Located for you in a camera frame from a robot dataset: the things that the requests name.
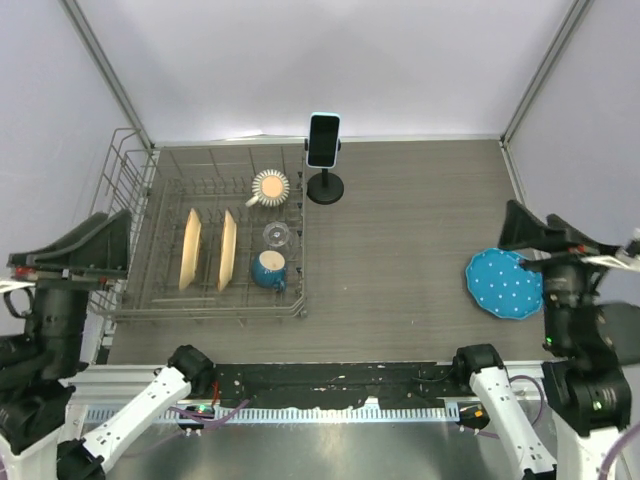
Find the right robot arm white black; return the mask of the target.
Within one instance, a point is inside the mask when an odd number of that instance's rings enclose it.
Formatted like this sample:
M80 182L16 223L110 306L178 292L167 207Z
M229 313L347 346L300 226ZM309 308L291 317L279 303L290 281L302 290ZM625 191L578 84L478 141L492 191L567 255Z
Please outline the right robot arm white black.
M514 479L612 479L621 451L639 433L631 421L632 390L623 369L639 362L639 308L598 303L611 269L639 269L639 238L600 243L556 214L537 218L517 200L506 204L498 246L535 249L524 269L542 276L545 340L553 360L542 384L557 437L551 455L512 394L507 368L490 344L457 349L451 380L474 394L494 426Z

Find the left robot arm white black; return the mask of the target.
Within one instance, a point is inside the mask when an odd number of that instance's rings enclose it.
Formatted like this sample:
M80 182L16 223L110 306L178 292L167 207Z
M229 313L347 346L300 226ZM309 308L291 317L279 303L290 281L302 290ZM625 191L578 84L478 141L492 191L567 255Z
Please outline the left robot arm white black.
M1 339L1 464L9 479L103 479L153 419L176 402L205 397L214 364L178 347L122 410L88 435L62 440L75 393L64 382L87 368L81 347L89 299L128 276L132 214L98 212L40 249L12 253L1 283L10 315L24 322Z

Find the black phone stand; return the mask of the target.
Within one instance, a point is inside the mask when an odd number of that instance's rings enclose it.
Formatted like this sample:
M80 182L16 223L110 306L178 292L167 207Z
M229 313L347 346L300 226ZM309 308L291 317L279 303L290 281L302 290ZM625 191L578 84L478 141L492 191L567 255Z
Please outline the black phone stand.
M318 170L318 173L312 175L307 181L307 197L319 205L330 205L338 202L344 195L345 190L342 179L337 174L332 173L331 169L311 169Z

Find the phone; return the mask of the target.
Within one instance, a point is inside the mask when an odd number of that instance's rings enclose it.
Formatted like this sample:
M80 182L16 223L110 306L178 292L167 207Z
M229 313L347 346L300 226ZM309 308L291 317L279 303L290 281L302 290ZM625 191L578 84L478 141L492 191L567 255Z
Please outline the phone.
M310 116L306 165L332 169L337 162L341 117L337 113L313 112Z

